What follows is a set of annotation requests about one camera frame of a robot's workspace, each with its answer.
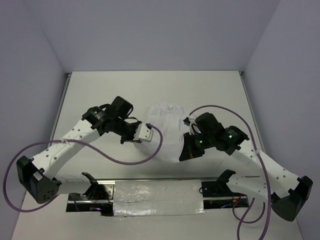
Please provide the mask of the white long sleeve shirt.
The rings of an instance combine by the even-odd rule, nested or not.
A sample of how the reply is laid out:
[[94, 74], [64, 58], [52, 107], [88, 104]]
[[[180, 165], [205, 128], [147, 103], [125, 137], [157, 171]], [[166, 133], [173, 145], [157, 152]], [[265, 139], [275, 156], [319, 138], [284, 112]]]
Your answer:
[[163, 136], [162, 146], [155, 160], [176, 164], [184, 147], [184, 133], [188, 131], [183, 120], [187, 117], [182, 106], [167, 103], [153, 104], [147, 113], [146, 122], [157, 127]]

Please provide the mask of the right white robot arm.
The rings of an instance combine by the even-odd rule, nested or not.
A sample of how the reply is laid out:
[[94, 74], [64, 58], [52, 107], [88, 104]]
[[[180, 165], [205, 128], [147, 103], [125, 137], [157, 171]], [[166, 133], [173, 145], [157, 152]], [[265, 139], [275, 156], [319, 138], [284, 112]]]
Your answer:
[[234, 169], [225, 170], [217, 179], [217, 190], [228, 196], [242, 193], [271, 202], [271, 209], [282, 219], [292, 222], [309, 199], [313, 181], [288, 171], [265, 152], [255, 149], [253, 139], [236, 126], [223, 127], [212, 113], [197, 118], [186, 117], [183, 123], [189, 131], [179, 161], [202, 157], [215, 148], [251, 169], [249, 176]]

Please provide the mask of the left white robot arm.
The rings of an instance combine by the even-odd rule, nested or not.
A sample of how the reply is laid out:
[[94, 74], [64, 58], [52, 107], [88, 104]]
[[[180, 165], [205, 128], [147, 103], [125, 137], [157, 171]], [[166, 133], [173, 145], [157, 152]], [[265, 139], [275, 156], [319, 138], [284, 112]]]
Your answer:
[[122, 144], [149, 140], [150, 131], [141, 121], [127, 122], [133, 109], [133, 105], [120, 96], [111, 104], [89, 108], [81, 120], [57, 143], [31, 158], [22, 156], [17, 160], [20, 183], [38, 204], [44, 204], [54, 198], [62, 184], [56, 177], [58, 171], [85, 144], [109, 132], [119, 135]]

